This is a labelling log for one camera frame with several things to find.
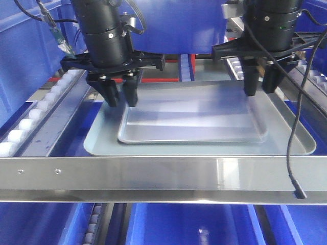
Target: metal frame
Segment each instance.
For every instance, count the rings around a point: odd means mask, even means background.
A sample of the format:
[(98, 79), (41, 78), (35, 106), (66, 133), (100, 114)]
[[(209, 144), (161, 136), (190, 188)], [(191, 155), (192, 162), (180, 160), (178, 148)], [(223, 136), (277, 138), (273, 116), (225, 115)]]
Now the metal frame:
[(291, 161), (305, 200), (272, 156), (7, 158), (0, 200), (327, 204), (327, 157)]

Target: aluminum tray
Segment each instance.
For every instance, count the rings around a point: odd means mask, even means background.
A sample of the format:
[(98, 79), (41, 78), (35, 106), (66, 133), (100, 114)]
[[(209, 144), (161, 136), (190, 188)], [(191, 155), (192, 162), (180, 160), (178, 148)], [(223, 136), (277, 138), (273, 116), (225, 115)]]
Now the aluminum tray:
[[(220, 85), (221, 87), (234, 86), (242, 89), (241, 81), (216, 82), (181, 82), (181, 83), (151, 83), (140, 84), (138, 92), (149, 87), (157, 89), (180, 89), (192, 86)], [(96, 156), (167, 156), (167, 155), (284, 155), (294, 115), (286, 104), (275, 94), (266, 95), (257, 91), (254, 100), (259, 114), (266, 122), (268, 134), (262, 143), (156, 143), (156, 144), (125, 144), (118, 141), (119, 127), (122, 121), (125, 105), (120, 103), (116, 108), (110, 108), (104, 103), (85, 139), (84, 147)], [(316, 148), (316, 143), (302, 124), (299, 124), (296, 137), (292, 144), (293, 155), (308, 155)]]
[(255, 97), (233, 83), (143, 86), (136, 107), (125, 106), (123, 143), (253, 142), (267, 139)]

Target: blue crate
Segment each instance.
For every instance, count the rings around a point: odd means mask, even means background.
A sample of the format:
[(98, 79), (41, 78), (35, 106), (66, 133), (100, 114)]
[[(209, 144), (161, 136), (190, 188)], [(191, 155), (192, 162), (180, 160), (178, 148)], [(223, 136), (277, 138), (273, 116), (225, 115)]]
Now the blue crate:
[(93, 204), (0, 203), (0, 244), (82, 244)]
[[(20, 0), (32, 14), (39, 14), (34, 0)], [(59, 8), (60, 0), (43, 1), (54, 19), (59, 14), (74, 15)], [(4, 1), (0, 8), (0, 127), (59, 68), (64, 53), (57, 47), (49, 27), (25, 16), (13, 1)]]
[[(164, 54), (211, 54), (212, 45), (223, 43), (225, 0), (135, 0), (148, 29), (133, 35), (137, 50)], [(133, 13), (124, 3), (121, 12)]]
[(326, 206), (266, 206), (277, 245), (326, 245)]
[(134, 204), (126, 245), (265, 244), (252, 205)]
[[(308, 9), (312, 15), (321, 23), (327, 23), (327, 1), (326, 0), (306, 0), (302, 6), (304, 9)], [(325, 27), (315, 25), (305, 15), (299, 18), (296, 30), (301, 32), (322, 32)], [(307, 52), (307, 58), (310, 57), (311, 51)], [(318, 50), (313, 62), (314, 67), (321, 73), (327, 75), (327, 48)]]

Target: black cable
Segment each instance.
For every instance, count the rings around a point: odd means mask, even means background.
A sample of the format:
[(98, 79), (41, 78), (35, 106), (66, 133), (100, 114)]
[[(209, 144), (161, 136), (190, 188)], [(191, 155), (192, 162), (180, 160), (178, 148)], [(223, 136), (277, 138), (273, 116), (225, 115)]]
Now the black cable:
[[(282, 68), (282, 66), (276, 61), (276, 59), (273, 57), (273, 55), (271, 54), (271, 53), (269, 53), (260, 43), (259, 43), (259, 41), (256, 39), (256, 37), (254, 36), (254, 34), (253, 34), (253, 32), (252, 32), (252, 30), (251, 30), (251, 28), (248, 26), (248, 24), (247, 23), (244, 23), (244, 27), (247, 29), (247, 31), (248, 31), (248, 33), (249, 33), (249, 35), (250, 35), (250, 37), (251, 37), (251, 39), (255, 42), (255, 44), (267, 55), (267, 57), (274, 63), (274, 65), (298, 88), (298, 90), (299, 90), (299, 99), (300, 100), (298, 100), (298, 107), (300, 108), (301, 107), (301, 101), (302, 101), (302, 99), (301, 99), (301, 97), (302, 97), (302, 95), (304, 94), (307, 98), (308, 98), (308, 100), (317, 108), (317, 109), (319, 109), (319, 111), (325, 116), (325, 117), (327, 117), (327, 114), (326, 114), (326, 112), (321, 108), (321, 106), (319, 105), (319, 104), (317, 104), (311, 97), (310, 97), (310, 95), (308, 95), (307, 94), (307, 92), (304, 90), (304, 85), (305, 85), (305, 81), (307, 80), (307, 78), (308, 78), (308, 75), (309, 75), (309, 71), (310, 71), (310, 67), (309, 67), (309, 69), (308, 69), (308, 67), (307, 67), (307, 70), (306, 70), (306, 74), (305, 74), (305, 76), (304, 76), (304, 78), (303, 78), (303, 82), (302, 82), (302, 85), (303, 85), (303, 87), (302, 86), (299, 86), (298, 84), (297, 84), (297, 82), (287, 73), (287, 71), (285, 71), (285, 69), (283, 69)], [(318, 47), (319, 47), (319, 45), (321, 44), (321, 42), (323, 41), (323, 39), (325, 38), (325, 36), (326, 36), (326, 34), (327, 34), (327, 29), (320, 35), (320, 37), (319, 37), (319, 39), (318, 39), (318, 41), (317, 41), (317, 43), (315, 44), (315, 46), (314, 46), (314, 52), (312, 53), (312, 56), (311, 56), (311, 58), (310, 58), (310, 61), (311, 60), (313, 60), (313, 58), (314, 58), (314, 55), (315, 55), (315, 53), (316, 53), (316, 51), (317, 51), (317, 49), (318, 49)], [(296, 119), (295, 119), (295, 122), (294, 122), (294, 125), (293, 125), (293, 128), (295, 128), (296, 129), (296, 125), (297, 125), (297, 123), (296, 123)], [(290, 168), (290, 163), (289, 163), (289, 160), (287, 160), (287, 169), (288, 169), (288, 172), (289, 172), (289, 176), (290, 176), (290, 179), (291, 179), (291, 181), (292, 181), (292, 184), (293, 184), (293, 186), (294, 186), (294, 188), (295, 188), (295, 195), (296, 195), (296, 197), (298, 198), (298, 199), (304, 199), (304, 198), (306, 198), (307, 197), (307, 195), (305, 194), (305, 192), (304, 192), (304, 190), (302, 189), (302, 187), (300, 186), (300, 184), (299, 184), (299, 182), (294, 178), (294, 175), (293, 175), (293, 173), (292, 173), (292, 171), (291, 171), (291, 168)]]
[(312, 16), (312, 14), (310, 13), (310, 11), (309, 11), (308, 9), (301, 9), (300, 13), (305, 13), (305, 14), (307, 15), (307, 17), (309, 17), (309, 19), (310, 19), (314, 24), (316, 24), (316, 25), (318, 25), (318, 26), (323, 26), (323, 27), (327, 26), (327, 23), (322, 24), (322, 23), (318, 22), (318, 21), (317, 21), (317, 20)]
[(141, 22), (141, 26), (142, 26), (142, 30), (137, 29), (129, 24), (125, 25), (124, 27), (126, 27), (127, 29), (129, 29), (130, 31), (137, 33), (139, 35), (143, 34), (146, 29), (147, 29), (147, 23), (144, 19), (144, 16), (141, 12), (141, 10), (138, 8), (138, 6), (135, 4), (135, 2), (133, 0), (125, 0), (128, 5), (133, 9), (133, 11), (135, 12), (135, 14), (137, 15), (137, 17), (139, 18), (139, 21)]
[(327, 113), (325, 112), (325, 110), (303, 89), (301, 88), (300, 85), (298, 85), (298, 83), (288, 74), (287, 71), (285, 71), (282, 66), (277, 62), (277, 60), (273, 57), (273, 55), (271, 53), (269, 53), (260, 43), (259, 41), (256, 39), (256, 37), (254, 36), (252, 30), (250, 29), (250, 27), (248, 26), (247, 23), (244, 23), (244, 27), (248, 30), (250, 37), (252, 38), (252, 40), (256, 43), (256, 45), (266, 54), (267, 58), (269, 58), (269, 60), (271, 60), (274, 65), (277, 67), (278, 70), (281, 71), (281, 73), (283, 73), (285, 75), (285, 77), (287, 77), (290, 82), (299, 90), (303, 93), (303, 95), (309, 100), (309, 102), (311, 104), (313, 104), (317, 110), (324, 116), (327, 118)]
[[(32, 14), (30, 14), (29, 12), (26, 11), (26, 9), (24, 9), (22, 7), (22, 5), (19, 3), (18, 0), (14, 0), (15, 4), (17, 5), (17, 7), (21, 10), (21, 12), (23, 12), (25, 15), (27, 15), (28, 17), (37, 20), (37, 21), (42, 21), (42, 19), (40, 17), (36, 17)], [(61, 22), (73, 22), (73, 23), (78, 23), (77, 20), (74, 19), (59, 19), (59, 20), (55, 20), (54, 22), (56, 23), (61, 23)]]
[[(306, 84), (306, 81), (308, 79), (308, 76), (309, 76), (309, 72), (311, 70), (311, 66), (312, 66), (312, 63), (313, 63), (313, 59), (315, 57), (315, 54), (321, 44), (321, 42), (323, 41), (323, 39), (325, 38), (325, 36), (327, 35), (327, 28), (326, 30), (320, 35), (317, 43), (315, 44), (313, 50), (312, 50), (312, 54), (310, 56), (310, 59), (307, 63), (307, 69), (306, 69), (306, 72), (303, 76), (303, 80), (302, 80), (302, 83), (301, 83), (301, 88), (304, 88), (305, 87), (305, 84)], [(294, 124), (293, 124), (293, 127), (292, 127), (292, 131), (291, 131), (291, 135), (289, 137), (289, 140), (288, 140), (288, 144), (287, 144), (287, 150), (286, 150), (286, 166), (287, 166), (287, 171), (289, 173), (289, 176), (290, 176), (290, 179), (293, 183), (293, 185), (297, 185), (298, 188), (301, 188), (299, 182), (297, 181), (297, 179), (294, 177), (293, 175), (293, 172), (292, 172), (292, 169), (291, 169), (291, 163), (290, 163), (290, 155), (291, 155), (291, 146), (292, 146), (292, 141), (294, 139), (294, 135), (295, 135), (295, 131), (296, 131), (296, 128), (297, 128), (297, 125), (298, 125), (298, 122), (299, 122), (299, 119), (300, 119), (300, 116), (301, 116), (301, 107), (302, 107), (302, 92), (299, 91), (298, 93), (298, 97), (297, 97), (297, 108), (296, 108), (296, 116), (295, 116), (295, 120), (294, 120)], [(306, 198), (306, 194), (303, 190), (296, 190), (297, 191), (297, 196), (298, 198), (300, 199), (304, 199)]]

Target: red strip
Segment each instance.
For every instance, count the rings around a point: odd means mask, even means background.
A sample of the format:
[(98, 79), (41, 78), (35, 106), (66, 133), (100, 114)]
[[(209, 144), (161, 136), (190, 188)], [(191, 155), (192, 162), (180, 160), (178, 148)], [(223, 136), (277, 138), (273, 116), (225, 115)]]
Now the red strip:
[[(116, 83), (121, 83), (123, 79), (114, 78)], [(178, 78), (142, 78), (143, 83), (179, 82)]]
[(179, 82), (178, 78), (143, 78), (143, 83)]
[(166, 60), (166, 63), (177, 63), (178, 60)]
[(48, 82), (58, 82), (60, 78), (49, 78)]
[(191, 55), (191, 64), (193, 68), (193, 73), (195, 74), (195, 55)]

